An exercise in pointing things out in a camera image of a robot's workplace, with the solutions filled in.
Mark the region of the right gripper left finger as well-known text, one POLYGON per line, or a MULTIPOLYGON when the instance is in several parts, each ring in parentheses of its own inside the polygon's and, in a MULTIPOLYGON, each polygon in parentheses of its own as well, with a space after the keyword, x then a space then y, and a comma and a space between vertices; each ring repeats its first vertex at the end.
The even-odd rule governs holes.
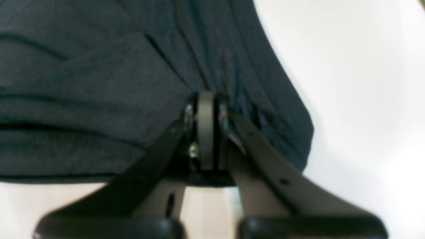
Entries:
POLYGON ((214 94, 192 95, 147 153, 96 192, 45 215, 35 239, 186 239, 187 179, 214 169, 214 94))

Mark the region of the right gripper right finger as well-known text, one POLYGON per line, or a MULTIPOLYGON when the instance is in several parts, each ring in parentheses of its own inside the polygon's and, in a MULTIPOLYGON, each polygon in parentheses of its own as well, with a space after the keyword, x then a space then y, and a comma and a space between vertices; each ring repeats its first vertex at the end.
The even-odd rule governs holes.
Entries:
POLYGON ((387 239, 381 220, 305 178, 223 95, 214 97, 214 170, 238 187, 239 239, 387 239))

